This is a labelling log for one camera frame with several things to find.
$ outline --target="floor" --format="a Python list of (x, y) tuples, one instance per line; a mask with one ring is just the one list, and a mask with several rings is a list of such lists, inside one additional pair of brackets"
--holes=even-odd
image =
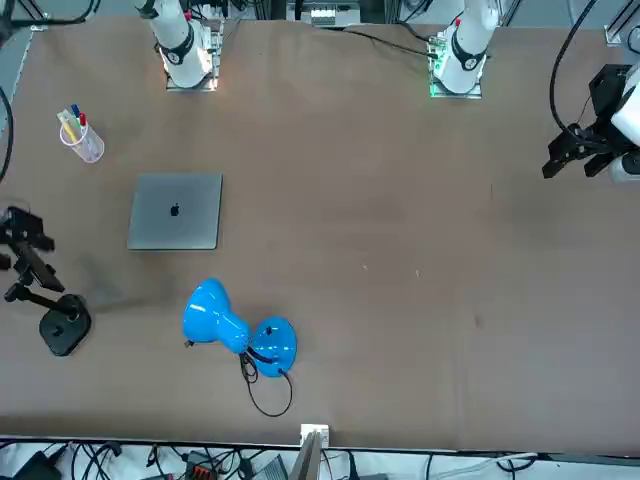
[[(45, 450), (51, 455), (58, 445), (51, 443), (32, 443), (11, 445), (0, 453), (0, 475), (14, 475), (19, 468), (38, 450)], [(194, 446), (193, 449), (205, 453), (202, 448)], [(180, 453), (189, 452), (192, 448), (180, 447)], [(104, 464), (104, 471), (111, 478), (118, 480), (139, 480), (148, 478), (159, 478), (157, 466), (152, 465), (146, 467), (147, 456), (150, 452), (149, 446), (124, 446), (123, 453), (117, 459), (108, 459)], [(225, 452), (225, 449), (209, 448), (211, 456)], [(242, 455), (246, 458), (257, 453), (257, 450), (247, 449)], [(258, 472), (264, 468), (277, 455), (280, 455), (285, 469), (291, 472), (295, 463), (297, 452), (291, 450), (267, 450), (256, 457), (252, 462), (254, 471)], [(63, 480), (70, 480), (71, 477), (71, 460), (73, 455), (66, 453), (58, 462), (58, 468), (63, 473)], [(322, 464), (318, 480), (337, 480), (345, 478), (350, 473), (349, 457), (339, 450), (327, 451), (327, 459), (331, 467), (331, 471)], [(377, 452), (354, 452), (354, 460), (357, 473), (361, 478), (368, 475), (384, 474), (388, 480), (405, 480), (420, 479), (425, 477), (426, 464), (428, 462), (428, 454), (408, 454), (408, 453), (377, 453)], [(76, 462), (76, 478), (84, 473), (89, 457), (84, 453), (77, 456)], [(443, 472), (450, 472), (455, 469), (467, 468), (484, 461), (483, 457), (451, 457), (445, 455), (434, 456), (431, 468), (430, 478), (438, 478), (437, 475)], [(184, 472), (184, 463), (169, 448), (160, 449), (159, 462), (162, 472), (165, 474), (173, 473), (179, 476)], [(229, 464), (225, 462), (224, 467), (229, 468)], [(631, 480), (638, 476), (637, 466), (619, 466), (619, 465), (597, 465), (582, 462), (563, 462), (563, 461), (537, 461), (530, 468), (520, 471), (516, 474), (517, 480), (597, 480), (607, 478), (609, 480)], [(377, 477), (379, 480), (385, 480), (384, 477)], [(473, 480), (482, 478), (483, 480), (504, 480), (507, 474), (499, 470), (495, 465), (488, 465), (481, 472), (465, 475), (465, 479)]]

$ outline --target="clear cup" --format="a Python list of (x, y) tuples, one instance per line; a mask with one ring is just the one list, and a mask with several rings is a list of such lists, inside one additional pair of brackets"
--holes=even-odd
[(96, 163), (104, 153), (104, 142), (88, 123), (82, 127), (80, 139), (75, 143), (65, 129), (60, 127), (60, 141), (87, 163)]

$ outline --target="blue lamp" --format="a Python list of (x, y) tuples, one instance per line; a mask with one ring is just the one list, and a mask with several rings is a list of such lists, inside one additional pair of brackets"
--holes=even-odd
[(187, 346), (220, 341), (233, 353), (249, 355), (267, 377), (286, 376), (296, 358), (296, 334), (286, 319), (269, 317), (252, 336), (249, 325), (231, 311), (229, 296), (215, 278), (195, 289), (182, 326)]

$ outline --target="pen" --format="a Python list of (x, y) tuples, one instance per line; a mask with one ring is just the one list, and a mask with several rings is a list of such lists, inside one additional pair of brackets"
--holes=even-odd
[(73, 133), (73, 129), (71, 128), (71, 126), (69, 126), (69, 122), (67, 121), (67, 119), (65, 118), (62, 112), (58, 113), (58, 120), (60, 120), (60, 123), (62, 124), (62, 128), (64, 128), (64, 131), (67, 132), (67, 135), (69, 136), (71, 141), (73, 143), (77, 143), (78, 139), (76, 137), (76, 134)]

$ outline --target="silver laptop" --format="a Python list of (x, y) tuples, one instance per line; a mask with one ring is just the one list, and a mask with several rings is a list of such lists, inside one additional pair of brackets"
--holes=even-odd
[(133, 197), (127, 248), (216, 248), (221, 192), (220, 173), (140, 175)]

